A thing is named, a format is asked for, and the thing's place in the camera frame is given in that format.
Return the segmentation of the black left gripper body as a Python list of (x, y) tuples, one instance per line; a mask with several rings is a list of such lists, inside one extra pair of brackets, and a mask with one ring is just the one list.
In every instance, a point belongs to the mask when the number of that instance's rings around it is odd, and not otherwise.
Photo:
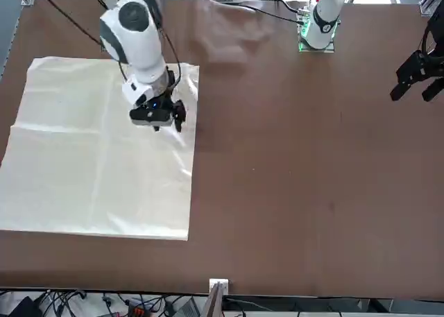
[[(433, 50), (427, 49), (429, 33), (435, 41)], [(443, 8), (435, 9), (425, 28), (420, 48), (414, 51), (396, 71), (397, 88), (410, 88), (417, 82), (436, 78), (428, 88), (443, 88)]]

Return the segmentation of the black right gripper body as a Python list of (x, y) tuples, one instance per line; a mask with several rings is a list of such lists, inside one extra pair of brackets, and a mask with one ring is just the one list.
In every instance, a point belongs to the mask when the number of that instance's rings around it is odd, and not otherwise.
[(171, 126), (173, 123), (173, 104), (165, 94), (148, 99), (142, 94), (137, 99), (137, 125), (153, 127), (155, 131)]

